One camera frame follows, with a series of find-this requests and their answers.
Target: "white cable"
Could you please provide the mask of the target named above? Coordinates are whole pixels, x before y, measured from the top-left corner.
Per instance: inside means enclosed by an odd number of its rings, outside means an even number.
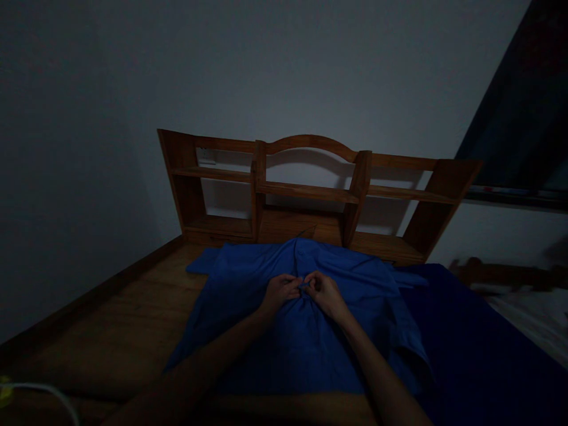
[[[62,404],[65,406],[65,408],[67,408],[67,411],[69,411],[69,414],[73,419],[73,425],[80,426],[79,416],[77,414],[77,411],[71,404],[71,401],[69,401],[69,398],[67,398],[67,396],[65,396],[55,386],[44,385],[42,383],[0,383],[0,388],[29,388],[29,389],[38,389],[40,391],[51,392],[56,397],[58,397],[59,400],[62,402]]]

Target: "person's left hand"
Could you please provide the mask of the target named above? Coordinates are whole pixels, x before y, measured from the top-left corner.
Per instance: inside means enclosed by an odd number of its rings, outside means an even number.
[[[268,281],[264,300],[260,305],[260,310],[275,314],[282,307],[284,302],[300,297],[298,286],[302,283],[301,277],[290,274],[281,274]]]

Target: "wooden shelf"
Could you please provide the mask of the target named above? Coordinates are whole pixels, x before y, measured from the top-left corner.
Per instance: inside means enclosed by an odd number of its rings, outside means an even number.
[[[200,231],[233,237],[252,237],[250,220],[223,216],[202,216],[184,226],[186,231]]]
[[[419,189],[393,188],[391,186],[369,185],[367,195],[382,196],[387,198],[414,199],[418,201],[430,201],[444,204],[455,204],[459,200],[455,200],[444,195],[434,194],[432,192],[421,191]]]
[[[302,237],[340,246],[341,221],[341,213],[266,205],[258,242],[285,243]]]
[[[294,135],[273,143],[261,140],[195,136],[158,129],[177,214],[186,241],[221,246],[284,243],[311,238],[348,247],[394,262],[397,266],[424,263],[481,168],[477,160],[426,159],[353,151],[319,135]],[[200,167],[196,148],[252,153],[250,173]],[[354,164],[349,190],[266,181],[267,156],[296,148],[325,150]],[[424,191],[371,185],[373,167],[428,170]],[[250,184],[251,220],[206,214],[202,179]],[[341,212],[310,211],[266,205],[266,195],[282,195],[343,203]],[[356,232],[366,196],[420,201],[402,238]]]
[[[424,255],[414,249],[401,237],[355,232],[351,250],[372,254],[382,260],[406,260],[408,263],[421,263]]]
[[[274,195],[297,196],[358,204],[359,199],[346,189],[325,188],[323,186],[297,185],[295,183],[264,182],[257,186],[256,192]]]
[[[232,180],[233,182],[250,182],[250,173],[235,172],[233,170],[212,169],[209,167],[184,167],[183,169],[172,169],[172,174],[176,176],[196,176],[199,178]]]

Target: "blue cloth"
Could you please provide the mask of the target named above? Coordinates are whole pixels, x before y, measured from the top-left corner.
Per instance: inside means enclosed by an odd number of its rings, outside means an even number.
[[[258,308],[270,278],[282,273],[306,276],[314,270],[337,281],[351,312],[411,392],[431,382],[418,327],[393,270],[377,257],[303,238],[285,244],[226,244],[192,264],[188,271],[208,272],[209,278],[166,369]],[[426,283],[412,274],[401,276],[407,286]],[[343,334],[303,292],[285,303],[273,327],[217,385],[217,392],[232,394],[364,390]]]
[[[568,425],[568,372],[439,264],[399,269],[436,386],[417,400],[436,425]]]

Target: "forearm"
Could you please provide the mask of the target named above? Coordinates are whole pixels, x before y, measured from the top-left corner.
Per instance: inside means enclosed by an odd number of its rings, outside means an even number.
[[[179,424],[221,373],[266,331],[274,314],[251,314],[130,400],[104,426]]]
[[[431,425],[416,399],[398,378],[351,312],[343,312],[338,324],[355,352],[373,400],[386,426]]]

